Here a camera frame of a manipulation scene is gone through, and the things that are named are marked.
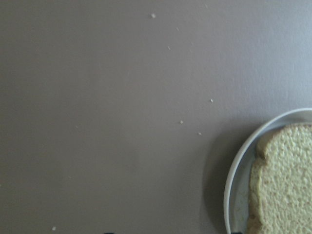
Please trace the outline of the white round plate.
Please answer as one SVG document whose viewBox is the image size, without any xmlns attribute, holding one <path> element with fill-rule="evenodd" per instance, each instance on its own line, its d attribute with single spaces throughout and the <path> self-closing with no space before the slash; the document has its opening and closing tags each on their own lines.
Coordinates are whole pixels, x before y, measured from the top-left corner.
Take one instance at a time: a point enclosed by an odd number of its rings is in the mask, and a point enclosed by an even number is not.
<svg viewBox="0 0 312 234">
<path fill-rule="evenodd" d="M 249 177 L 258 139 L 267 132 L 294 123 L 310 123 L 312 109 L 301 108 L 274 117 L 257 128 L 244 142 L 230 167 L 223 199 L 226 232 L 245 234 L 249 216 Z"/>
</svg>

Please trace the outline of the bread slice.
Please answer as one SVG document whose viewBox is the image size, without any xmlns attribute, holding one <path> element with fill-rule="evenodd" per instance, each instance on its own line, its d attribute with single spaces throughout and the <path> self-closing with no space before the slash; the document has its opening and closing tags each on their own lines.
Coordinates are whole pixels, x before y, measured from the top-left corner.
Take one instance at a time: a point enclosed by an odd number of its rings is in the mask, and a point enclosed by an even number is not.
<svg viewBox="0 0 312 234">
<path fill-rule="evenodd" d="M 312 232 L 311 123 L 290 124 L 258 140 L 249 178 L 246 232 Z"/>
</svg>

